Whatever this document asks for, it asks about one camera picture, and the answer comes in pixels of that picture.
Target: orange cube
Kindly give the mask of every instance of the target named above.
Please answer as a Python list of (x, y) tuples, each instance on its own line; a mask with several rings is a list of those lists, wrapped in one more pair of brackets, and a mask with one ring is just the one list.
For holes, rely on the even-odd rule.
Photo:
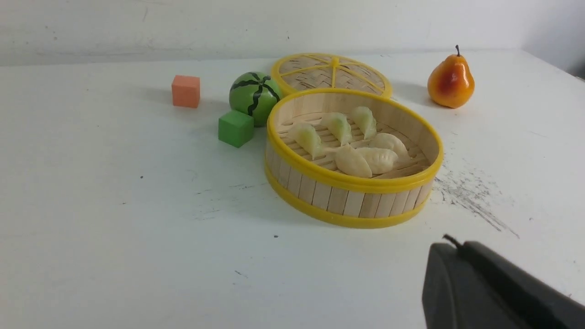
[(198, 77), (175, 76), (171, 89), (173, 90), (173, 105), (180, 107), (197, 108), (199, 106), (200, 82)]

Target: white wall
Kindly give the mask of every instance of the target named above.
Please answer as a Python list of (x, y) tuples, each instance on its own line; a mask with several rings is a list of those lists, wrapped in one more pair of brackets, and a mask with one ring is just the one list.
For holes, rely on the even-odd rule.
[(3, 63), (444, 50), (456, 43), (463, 50), (525, 47), (562, 69), (585, 61), (585, 0), (2, 2)]

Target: toy watermelon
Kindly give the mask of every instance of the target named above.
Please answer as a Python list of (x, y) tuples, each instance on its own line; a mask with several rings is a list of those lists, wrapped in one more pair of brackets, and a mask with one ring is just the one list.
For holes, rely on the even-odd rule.
[(282, 94), (270, 76), (248, 72), (239, 76), (229, 90), (229, 106), (254, 118), (254, 126), (266, 126), (272, 107)]

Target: white dumpling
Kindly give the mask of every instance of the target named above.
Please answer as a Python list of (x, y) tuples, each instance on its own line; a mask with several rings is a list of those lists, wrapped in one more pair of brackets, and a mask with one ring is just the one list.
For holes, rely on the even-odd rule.
[(343, 113), (326, 113), (321, 118), (320, 125), (327, 127), (331, 134), (341, 143), (341, 146), (353, 141), (352, 126), (349, 125), (347, 117)]
[(374, 175), (389, 172), (398, 160), (398, 155), (390, 149), (359, 148), (356, 151), (363, 156)]
[(311, 159), (323, 155), (323, 144), (321, 137), (317, 134), (315, 127), (307, 122), (297, 122), (287, 133), (287, 137), (294, 140), (305, 151), (311, 155)]
[(400, 161), (410, 160), (410, 155), (408, 155), (408, 150), (404, 143), (400, 140), (400, 138), (392, 135), (391, 133), (379, 133), (372, 139), (369, 146), (371, 148), (379, 148), (379, 149), (390, 149), (393, 150), (397, 155)]
[(335, 152), (335, 165), (350, 176), (371, 178), (372, 172), (364, 157), (350, 145), (342, 146)]
[(349, 112), (349, 117), (356, 123), (364, 134), (364, 139), (370, 139), (376, 135), (376, 119), (371, 110), (365, 106), (359, 106)]

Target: woven bamboo lid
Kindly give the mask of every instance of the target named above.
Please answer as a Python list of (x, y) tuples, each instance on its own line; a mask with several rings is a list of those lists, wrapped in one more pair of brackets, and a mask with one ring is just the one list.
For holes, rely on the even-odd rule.
[(330, 54), (287, 56), (272, 67), (272, 78), (285, 95), (313, 88), (343, 88), (390, 98), (392, 86), (377, 70), (356, 60)]

